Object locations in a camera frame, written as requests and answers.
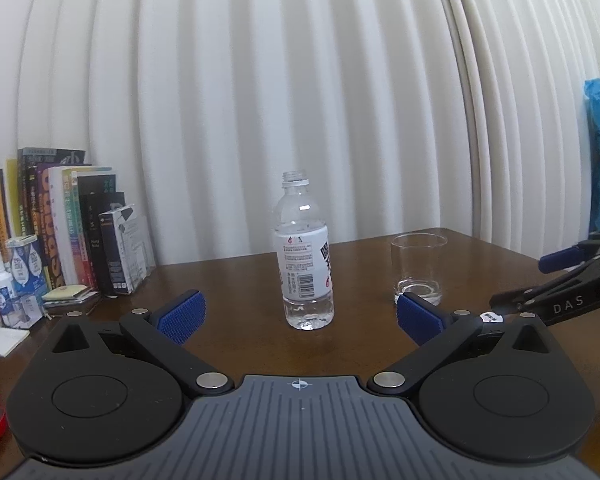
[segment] empty glass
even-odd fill
[[[394,303],[404,292],[413,292],[429,303],[438,304],[442,290],[436,275],[446,238],[433,233],[407,233],[391,241],[394,273]]]

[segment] small white bottle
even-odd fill
[[[282,178],[285,194],[274,212],[273,243],[286,322],[315,330],[327,326],[334,314],[327,225],[304,171],[287,171]]]
[[[5,326],[16,327],[26,321],[26,314],[13,287],[13,276],[4,268],[0,253],[0,316]]]

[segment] brown table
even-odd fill
[[[440,263],[445,310],[483,312],[493,293],[547,280],[531,258],[439,231],[448,237]],[[199,288],[206,297],[206,322],[186,348],[235,381],[254,372],[356,374],[366,381],[415,348],[395,322],[390,239],[332,246],[336,315],[328,327],[313,333],[286,324],[272,253],[160,267],[135,295],[104,301],[91,318],[115,320],[132,308],[157,308],[187,289]],[[0,358],[0,404],[51,326],[52,322],[41,322],[16,351]],[[552,332],[596,399],[598,416],[580,457],[600,475],[600,310],[561,323]],[[0,478],[21,459],[13,437],[7,434],[0,441]]]

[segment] sticky note pad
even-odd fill
[[[29,330],[0,327],[0,357],[7,357],[28,336]]]
[[[63,285],[42,296],[45,301],[62,301],[75,298],[87,288],[85,285]]]

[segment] pleated curtain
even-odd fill
[[[0,0],[0,167],[118,170],[169,264],[271,250],[305,168],[331,242],[586,234],[600,0]]]

